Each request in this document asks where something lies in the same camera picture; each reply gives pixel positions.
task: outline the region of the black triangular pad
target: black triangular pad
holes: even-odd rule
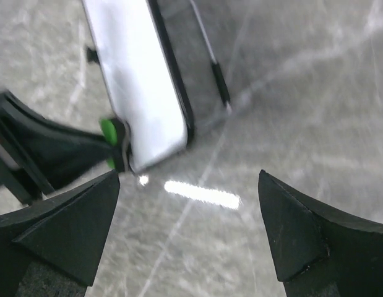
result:
[[[335,209],[264,171],[260,173],[259,199],[278,279],[296,272],[289,268],[295,267],[289,266],[293,261],[289,258],[304,262],[304,268],[284,282],[288,297],[383,297],[383,224]],[[313,225],[319,234],[311,236],[310,226],[305,224]],[[279,237],[281,226],[290,232]],[[323,240],[327,254],[310,263],[309,254],[303,252],[316,250],[317,238]],[[294,240],[299,239],[303,246],[294,248]],[[278,251],[286,251],[287,258]]]
[[[12,243],[12,240],[22,235],[26,230],[29,230],[29,228],[38,226],[40,221],[59,212],[63,207],[66,207],[73,202],[77,203],[79,198],[84,195],[86,195],[85,197],[97,195],[97,197],[105,203],[115,205],[118,198],[118,191],[118,176],[112,171],[71,191],[46,199],[31,207],[0,215],[0,297],[15,296],[17,290],[21,287],[20,282],[23,282],[24,284],[22,286],[23,292],[25,292],[25,290],[30,291],[27,295],[24,294],[19,296],[68,296],[62,295],[61,293],[65,292],[68,288],[77,286],[74,283],[74,278],[69,278],[68,274],[66,274],[64,278],[51,280],[52,282],[57,283],[57,288],[60,288],[60,294],[56,294],[56,292],[53,292],[53,295],[48,294],[49,287],[42,295],[36,295],[35,293],[40,288],[36,288],[36,286],[39,285],[38,283],[30,283],[30,280],[33,279],[33,277],[30,277],[31,274],[40,271],[41,274],[44,274],[44,276],[41,277],[47,279],[51,277],[48,277],[46,272],[52,271],[50,275],[54,275],[52,277],[56,278],[55,275],[59,277],[59,272],[61,272],[61,270],[55,269],[51,264],[40,263],[32,253],[25,249],[20,249],[16,244]],[[84,213],[83,215],[85,217],[96,216],[95,213]],[[106,219],[108,222],[111,221],[111,217],[107,217]],[[50,238],[56,236],[63,237],[63,234],[60,232],[59,234],[47,234],[47,236],[50,236]]]
[[[307,266],[327,257],[326,243],[309,209],[265,173],[260,174],[259,195],[264,224],[270,230],[268,239],[280,282],[287,282]]]
[[[118,176],[110,173],[67,206],[16,237],[14,243],[91,286],[116,208]]]

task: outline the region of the marble surface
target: marble surface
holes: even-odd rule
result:
[[[235,116],[145,176],[121,177],[89,297],[284,297],[259,210],[261,169],[383,223],[383,0],[196,3]],[[160,4],[203,127],[222,113],[209,56],[187,1]],[[0,86],[97,131],[110,106],[84,44],[79,0],[0,1]],[[0,190],[0,213],[17,207]]]

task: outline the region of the black plastic arm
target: black plastic arm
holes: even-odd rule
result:
[[[121,149],[103,136],[47,120],[10,91],[0,92],[0,184],[21,203],[67,186],[109,158],[124,168]]]

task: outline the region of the white streak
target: white streak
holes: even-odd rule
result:
[[[85,72],[87,70],[87,62],[84,55],[84,45],[85,45],[85,29],[84,25],[79,22],[79,52],[80,52],[80,69],[79,69],[79,79],[77,85],[75,86],[69,100],[69,104],[66,110],[66,117],[69,117],[73,111],[74,105],[78,102],[82,91],[85,89]]]
[[[169,193],[179,194],[192,200],[221,205],[229,209],[238,209],[239,207],[239,196],[224,191],[204,189],[179,181],[167,181],[164,188]]]
[[[253,274],[253,280],[254,280],[254,294],[257,296],[257,280],[256,280],[256,273],[254,271],[254,264],[253,264],[253,257],[252,257],[252,252],[251,248],[249,247],[249,241],[247,241],[247,251],[249,253],[249,260],[251,261],[252,265],[252,274]]]
[[[212,152],[212,156],[210,157],[210,160],[208,162],[208,165],[206,166],[204,172],[202,173],[200,179],[198,180],[198,185],[199,186],[202,186],[205,182],[206,182],[206,179],[208,178],[212,168],[213,168],[213,164],[215,163],[216,159],[217,159],[217,156],[218,156],[218,153],[220,152],[220,150],[222,149],[223,147],[223,144],[224,144],[224,140],[225,140],[225,128],[223,129],[222,131],[222,134],[216,144],[216,147],[215,149],[213,150]],[[193,206],[193,200],[190,200],[186,206],[184,207],[183,209],[183,212],[182,214],[180,215],[178,221],[173,225],[172,227],[172,230],[171,232],[169,233],[166,241],[165,241],[165,244],[161,250],[161,253],[160,255],[158,256],[157,260],[155,261],[154,263],[154,266],[152,268],[152,271],[150,272],[150,275],[148,276],[148,279],[146,279],[146,282],[142,288],[142,290],[140,291],[138,297],[144,297],[144,295],[146,294],[147,290],[150,288],[150,285],[151,285],[151,282],[157,272],[157,269],[159,268],[160,264],[162,263],[164,257],[165,257],[165,254],[166,254],[166,251],[168,250],[168,247],[170,245],[170,243],[172,242],[172,239],[173,237],[175,236],[175,234],[178,232],[178,230],[180,229],[181,225],[183,224],[184,220],[186,219],[186,217],[188,216],[191,208]]]
[[[124,287],[124,297],[128,297],[127,277],[124,277],[123,287]]]

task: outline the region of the grey marble floor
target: grey marble floor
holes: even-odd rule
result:
[[[284,296],[259,210],[261,169],[383,223],[383,0],[196,2],[242,112],[146,176],[121,177],[87,296]],[[203,123],[220,112],[207,52],[186,0],[160,4]],[[0,1],[0,86],[96,131],[110,106],[85,43],[80,0]],[[0,190],[0,213],[17,207]]]

